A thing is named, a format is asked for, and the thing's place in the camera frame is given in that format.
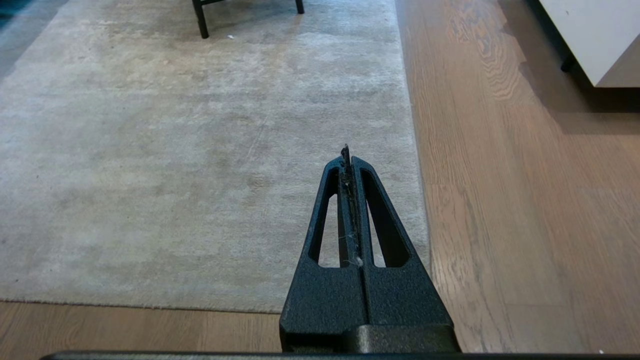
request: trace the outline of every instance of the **white cabinet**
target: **white cabinet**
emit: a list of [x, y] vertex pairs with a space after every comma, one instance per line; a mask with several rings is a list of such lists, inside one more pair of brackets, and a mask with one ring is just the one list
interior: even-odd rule
[[540, 0], [597, 87], [640, 87], [640, 0]]

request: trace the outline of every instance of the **black chair leg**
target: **black chair leg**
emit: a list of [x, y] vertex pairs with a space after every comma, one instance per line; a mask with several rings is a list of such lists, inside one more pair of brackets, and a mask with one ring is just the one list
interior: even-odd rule
[[296, 0], [296, 6], [298, 7], [298, 13], [305, 13], [305, 6], [302, 5], [302, 0]]
[[193, 0], [193, 9], [196, 11], [196, 16], [198, 17], [198, 26], [200, 27], [202, 38], [208, 38], [209, 31], [207, 30], [207, 21], [204, 19], [204, 11], [202, 11], [202, 3], [200, 0]]

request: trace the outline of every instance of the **wooden floor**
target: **wooden floor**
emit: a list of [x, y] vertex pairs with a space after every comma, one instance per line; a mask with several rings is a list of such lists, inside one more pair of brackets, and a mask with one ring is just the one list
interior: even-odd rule
[[[640, 93], [561, 73], [535, 8], [398, 0], [433, 280], [465, 351], [640, 352]], [[278, 351], [277, 321], [0, 303], [0, 359]]]

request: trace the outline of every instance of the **gray rug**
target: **gray rug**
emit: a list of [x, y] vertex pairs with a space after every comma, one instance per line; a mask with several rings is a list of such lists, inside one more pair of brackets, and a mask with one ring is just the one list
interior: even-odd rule
[[61, 5], [2, 64], [0, 299], [279, 311], [345, 143], [427, 263], [394, 0], [305, 4]]

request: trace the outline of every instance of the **black cabinet leg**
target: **black cabinet leg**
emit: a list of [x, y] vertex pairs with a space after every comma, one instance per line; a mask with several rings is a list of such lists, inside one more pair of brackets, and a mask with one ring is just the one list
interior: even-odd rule
[[575, 56], [573, 54], [567, 56], [562, 62], [562, 65], [560, 65], [560, 70], [562, 70], [563, 72], [571, 71], [571, 68], [575, 65], [576, 61], [577, 60], [575, 59]]
[[298, 13], [305, 13], [305, 6], [302, 4], [302, 0], [296, 0], [296, 6], [298, 7]]
[[196, 11], [196, 16], [198, 17], [198, 26], [200, 27], [202, 38], [208, 38], [209, 31], [207, 30], [207, 21], [204, 19], [204, 12], [202, 11], [202, 3], [200, 0], [193, 0], [193, 9]]

